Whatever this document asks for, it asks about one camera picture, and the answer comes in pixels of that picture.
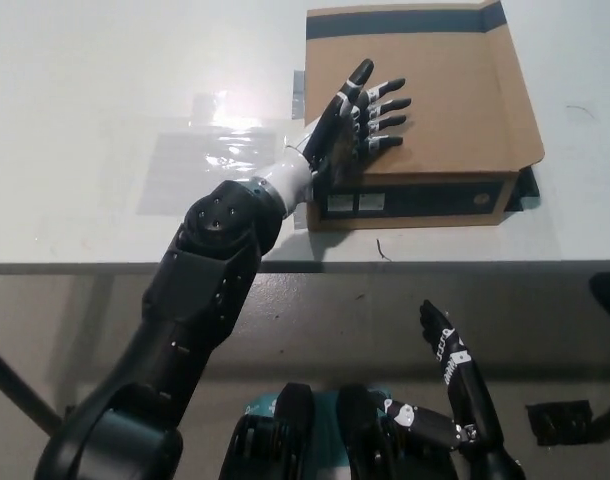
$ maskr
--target white sticker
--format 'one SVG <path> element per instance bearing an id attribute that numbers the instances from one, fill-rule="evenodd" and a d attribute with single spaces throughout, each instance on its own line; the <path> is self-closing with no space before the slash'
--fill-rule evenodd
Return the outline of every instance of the white sticker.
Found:
<path id="1" fill-rule="evenodd" d="M 327 197 L 328 212 L 351 212 L 354 210 L 354 195 L 329 195 Z"/>
<path id="2" fill-rule="evenodd" d="M 384 210 L 385 209 L 385 194 L 384 193 L 361 193 L 358 199 L 359 210 Z"/>

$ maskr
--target cardboard box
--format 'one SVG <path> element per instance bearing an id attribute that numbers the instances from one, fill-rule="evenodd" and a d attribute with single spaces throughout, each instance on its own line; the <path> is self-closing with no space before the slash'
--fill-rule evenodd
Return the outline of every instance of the cardboard box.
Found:
<path id="1" fill-rule="evenodd" d="M 310 229 L 495 225 L 519 172 L 544 156 L 498 1 L 313 10 L 307 18 L 305 120 L 364 58 L 370 86 L 405 77 L 403 135 L 364 175 L 314 192 Z"/>

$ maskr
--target gray floor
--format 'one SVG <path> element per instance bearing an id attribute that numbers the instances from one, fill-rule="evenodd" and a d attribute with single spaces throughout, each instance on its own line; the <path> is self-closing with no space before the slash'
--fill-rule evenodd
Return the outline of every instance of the gray floor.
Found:
<path id="1" fill-rule="evenodd" d="M 217 478 L 244 405 L 288 380 L 320 388 L 376 382 L 448 412 L 420 335 L 417 308 L 427 297 L 450 312 L 476 355 L 508 448 L 528 478 L 609 480 L 610 442 L 537 447 L 525 412 L 548 400 L 589 399 L 597 414 L 610 406 L 610 319 L 589 296 L 587 279 L 537 272 L 261 275 L 183 420 L 177 478 Z M 120 355 L 139 323 L 147 283 L 145 276 L 0 277 L 0 353 L 62 411 Z M 31 478 L 45 442 L 0 394 L 0 479 Z"/>

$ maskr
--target white table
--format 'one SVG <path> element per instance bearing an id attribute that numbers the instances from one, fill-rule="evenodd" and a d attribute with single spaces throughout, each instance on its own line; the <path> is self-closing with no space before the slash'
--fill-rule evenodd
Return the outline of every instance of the white table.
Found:
<path id="1" fill-rule="evenodd" d="M 294 128 L 306 11 L 352 3 L 0 0 L 0 272 L 151 270 L 184 213 L 139 211 L 157 137 L 206 114 Z M 504 6 L 545 144 L 541 205 L 489 228 L 311 235 L 289 219 L 265 271 L 610 268 L 610 0 Z M 218 180 L 197 175 L 195 198 Z"/>

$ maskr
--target robotic arm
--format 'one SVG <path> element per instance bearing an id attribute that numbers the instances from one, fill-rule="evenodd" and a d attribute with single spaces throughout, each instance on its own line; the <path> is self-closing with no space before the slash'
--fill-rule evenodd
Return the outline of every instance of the robotic arm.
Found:
<path id="1" fill-rule="evenodd" d="M 313 182 L 400 145 L 375 136 L 411 100 L 374 102 L 404 80 L 361 93 L 363 61 L 282 158 L 241 182 L 225 181 L 187 212 L 143 296 L 143 321 L 112 373 L 69 416 L 40 459 L 36 480 L 165 480 L 182 452 L 177 427 L 212 351 L 232 332 L 283 219 Z"/>

